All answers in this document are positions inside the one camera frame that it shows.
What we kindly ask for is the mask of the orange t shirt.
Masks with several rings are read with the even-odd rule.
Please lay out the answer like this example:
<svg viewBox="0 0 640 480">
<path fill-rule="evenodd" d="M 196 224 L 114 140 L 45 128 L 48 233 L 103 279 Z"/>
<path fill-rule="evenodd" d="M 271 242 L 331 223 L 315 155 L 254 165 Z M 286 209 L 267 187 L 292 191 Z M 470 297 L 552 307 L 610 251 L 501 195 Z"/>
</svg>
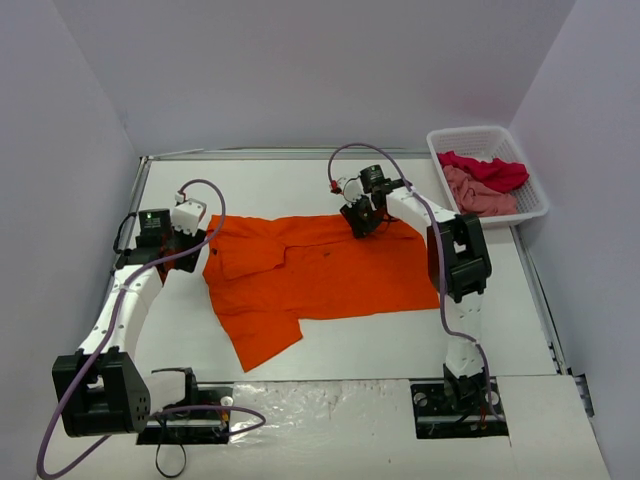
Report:
<svg viewBox="0 0 640 480">
<path fill-rule="evenodd" d="M 423 236 L 402 221 L 357 239 L 339 215 L 229 216 L 203 278 L 245 372 L 300 341 L 303 319 L 439 306 Z"/>
</svg>

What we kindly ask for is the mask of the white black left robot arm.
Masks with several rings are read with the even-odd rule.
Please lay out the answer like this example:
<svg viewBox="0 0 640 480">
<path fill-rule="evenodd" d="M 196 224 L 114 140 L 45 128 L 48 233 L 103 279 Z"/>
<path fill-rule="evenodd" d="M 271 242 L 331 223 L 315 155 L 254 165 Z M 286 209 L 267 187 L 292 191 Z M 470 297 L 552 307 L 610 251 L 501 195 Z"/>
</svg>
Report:
<svg viewBox="0 0 640 480">
<path fill-rule="evenodd" d="M 70 437 L 142 432 L 167 407 L 195 415 L 200 391 L 190 370 L 160 369 L 142 376 L 134 362 L 142 326 L 172 270 L 194 271 L 206 233 L 206 207 L 189 200 L 173 209 L 142 210 L 134 248 L 117 258 L 108 299 L 90 334 L 72 355 L 60 356 L 52 377 Z"/>
</svg>

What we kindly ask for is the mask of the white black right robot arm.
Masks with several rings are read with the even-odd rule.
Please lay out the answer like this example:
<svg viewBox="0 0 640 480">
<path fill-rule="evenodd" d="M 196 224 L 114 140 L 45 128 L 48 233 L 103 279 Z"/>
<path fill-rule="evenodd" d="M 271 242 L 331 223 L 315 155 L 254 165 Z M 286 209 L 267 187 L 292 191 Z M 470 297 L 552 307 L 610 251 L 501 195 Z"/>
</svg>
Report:
<svg viewBox="0 0 640 480">
<path fill-rule="evenodd" d="M 441 323 L 448 335 L 443 398 L 450 410 L 469 411 L 486 392 L 488 371 L 479 345 L 492 266 L 479 218 L 438 205 L 402 179 L 387 178 L 378 165 L 356 177 L 331 180 L 330 189 L 346 200 L 340 213 L 355 237 L 364 238 L 394 221 L 423 236 L 428 275 L 440 297 Z"/>
</svg>

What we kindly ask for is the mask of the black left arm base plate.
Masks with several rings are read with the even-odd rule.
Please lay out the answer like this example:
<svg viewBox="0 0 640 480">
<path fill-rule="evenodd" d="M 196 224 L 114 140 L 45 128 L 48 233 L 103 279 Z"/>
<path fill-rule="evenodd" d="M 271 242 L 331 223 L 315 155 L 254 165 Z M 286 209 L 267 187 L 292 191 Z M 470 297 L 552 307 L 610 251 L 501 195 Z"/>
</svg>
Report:
<svg viewBox="0 0 640 480">
<path fill-rule="evenodd" d="M 200 384 L 195 397 L 196 405 L 222 405 L 233 403 L 231 384 Z M 157 420 L 147 423 L 145 430 L 137 435 L 138 446 L 193 446 L 226 445 L 229 442 L 230 413 L 217 411 L 189 411 L 170 414 L 162 425 Z"/>
</svg>

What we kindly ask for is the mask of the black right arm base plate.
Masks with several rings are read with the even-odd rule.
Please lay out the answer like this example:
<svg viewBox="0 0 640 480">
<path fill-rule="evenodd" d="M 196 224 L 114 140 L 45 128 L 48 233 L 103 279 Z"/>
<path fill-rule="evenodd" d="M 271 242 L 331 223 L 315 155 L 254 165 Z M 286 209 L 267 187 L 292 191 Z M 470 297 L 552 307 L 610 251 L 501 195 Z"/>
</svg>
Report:
<svg viewBox="0 0 640 480">
<path fill-rule="evenodd" d="M 486 387 L 475 387 L 471 397 L 454 406 L 443 382 L 412 382 L 410 394 L 414 429 L 418 440 L 479 439 L 507 437 L 509 428 L 502 417 L 504 409 L 495 381 L 491 393 Z"/>
</svg>

